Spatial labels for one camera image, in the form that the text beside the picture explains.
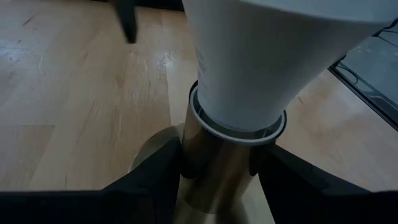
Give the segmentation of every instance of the white lampshade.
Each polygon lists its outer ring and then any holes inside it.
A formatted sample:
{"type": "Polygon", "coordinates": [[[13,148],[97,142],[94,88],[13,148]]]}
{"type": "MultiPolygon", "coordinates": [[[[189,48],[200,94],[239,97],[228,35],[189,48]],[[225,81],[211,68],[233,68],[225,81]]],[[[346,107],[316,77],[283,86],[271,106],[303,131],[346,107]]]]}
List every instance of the white lampshade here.
{"type": "Polygon", "coordinates": [[[272,125],[320,72],[398,16],[392,0],[183,0],[198,100],[220,125],[272,125]]]}

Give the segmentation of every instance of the black object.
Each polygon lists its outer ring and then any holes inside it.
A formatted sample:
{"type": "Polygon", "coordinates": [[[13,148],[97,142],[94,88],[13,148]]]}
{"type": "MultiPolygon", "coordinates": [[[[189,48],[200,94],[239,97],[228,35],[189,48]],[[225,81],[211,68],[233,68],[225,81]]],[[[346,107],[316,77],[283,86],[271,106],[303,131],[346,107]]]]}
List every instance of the black object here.
{"type": "MultiPolygon", "coordinates": [[[[173,138],[99,191],[3,192],[0,217],[5,223],[172,223],[181,155],[173,138]]],[[[276,145],[263,156],[259,178],[276,223],[398,222],[398,192],[368,192],[276,145]]]]}
{"type": "Polygon", "coordinates": [[[389,26],[387,26],[387,27],[385,27],[385,28],[383,28],[383,29],[377,31],[375,34],[372,35],[372,37],[379,37],[379,35],[381,34],[381,32],[393,28],[394,26],[397,25],[397,23],[398,23],[398,18],[395,19],[394,21],[392,21],[391,25],[389,25],[389,26]]]}
{"type": "Polygon", "coordinates": [[[136,0],[137,6],[184,11],[182,0],[136,0]]]}
{"type": "Polygon", "coordinates": [[[112,3],[127,41],[134,44],[137,40],[135,0],[115,0],[112,3]]]}
{"type": "Polygon", "coordinates": [[[171,223],[180,182],[180,140],[103,190],[2,192],[2,223],[171,223]]]}

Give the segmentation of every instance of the brass cylinder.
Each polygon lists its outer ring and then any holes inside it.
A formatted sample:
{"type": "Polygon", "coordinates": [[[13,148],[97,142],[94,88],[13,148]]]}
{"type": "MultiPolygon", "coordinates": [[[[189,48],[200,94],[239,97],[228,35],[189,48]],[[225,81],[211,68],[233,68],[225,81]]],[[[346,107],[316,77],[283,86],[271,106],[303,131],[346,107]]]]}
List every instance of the brass cylinder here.
{"type": "Polygon", "coordinates": [[[284,130],[286,117],[284,113],[271,127],[255,132],[230,130],[207,117],[196,93],[194,84],[182,139],[180,196],[199,211],[219,213],[241,198],[284,130]]]}

